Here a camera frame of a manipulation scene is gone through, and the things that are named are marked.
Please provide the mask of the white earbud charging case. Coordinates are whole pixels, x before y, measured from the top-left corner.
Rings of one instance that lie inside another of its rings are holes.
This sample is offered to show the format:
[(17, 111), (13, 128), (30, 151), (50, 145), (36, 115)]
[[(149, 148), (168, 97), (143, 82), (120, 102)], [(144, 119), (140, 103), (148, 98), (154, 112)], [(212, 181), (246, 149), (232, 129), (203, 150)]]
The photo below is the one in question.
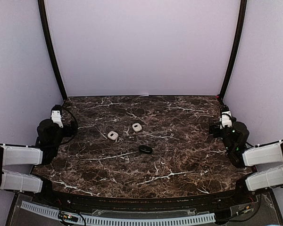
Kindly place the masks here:
[(118, 133), (116, 133), (115, 131), (110, 131), (108, 133), (108, 138), (115, 141), (118, 138)]

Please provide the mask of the black earbud charging case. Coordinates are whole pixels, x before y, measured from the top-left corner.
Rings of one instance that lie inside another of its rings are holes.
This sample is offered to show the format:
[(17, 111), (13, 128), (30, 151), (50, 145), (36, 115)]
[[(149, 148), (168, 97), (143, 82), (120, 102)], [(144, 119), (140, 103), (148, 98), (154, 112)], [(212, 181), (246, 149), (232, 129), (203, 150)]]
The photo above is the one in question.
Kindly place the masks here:
[(146, 145), (140, 145), (138, 149), (141, 153), (151, 154), (153, 152), (153, 149)]

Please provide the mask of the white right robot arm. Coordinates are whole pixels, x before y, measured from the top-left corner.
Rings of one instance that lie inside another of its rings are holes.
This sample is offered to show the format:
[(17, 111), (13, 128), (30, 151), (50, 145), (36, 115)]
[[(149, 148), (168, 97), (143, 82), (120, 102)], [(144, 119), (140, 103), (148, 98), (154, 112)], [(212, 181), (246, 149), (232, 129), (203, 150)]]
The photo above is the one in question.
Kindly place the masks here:
[(237, 190), (232, 192), (231, 200), (235, 204), (242, 204), (248, 199), (250, 192), (283, 186), (283, 140), (267, 144), (247, 147), (250, 132), (247, 126), (239, 121), (230, 125), (220, 122), (209, 124), (209, 134), (219, 137), (226, 149), (227, 157), (231, 164), (237, 168), (253, 167), (268, 163), (278, 163), (263, 171), (249, 174), (236, 183)]

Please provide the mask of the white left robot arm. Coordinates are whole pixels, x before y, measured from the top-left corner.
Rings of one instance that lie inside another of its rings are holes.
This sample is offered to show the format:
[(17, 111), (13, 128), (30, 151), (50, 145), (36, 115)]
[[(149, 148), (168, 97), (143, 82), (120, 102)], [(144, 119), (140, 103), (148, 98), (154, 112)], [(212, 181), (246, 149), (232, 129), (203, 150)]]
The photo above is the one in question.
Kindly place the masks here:
[(38, 193), (47, 205), (57, 202), (57, 194), (51, 181), (32, 174), (23, 174), (4, 169), (11, 165), (48, 165), (58, 154), (58, 148), (66, 144), (63, 138), (73, 139), (78, 123), (72, 120), (70, 125), (45, 119), (37, 127), (38, 137), (34, 146), (0, 144), (0, 190)]

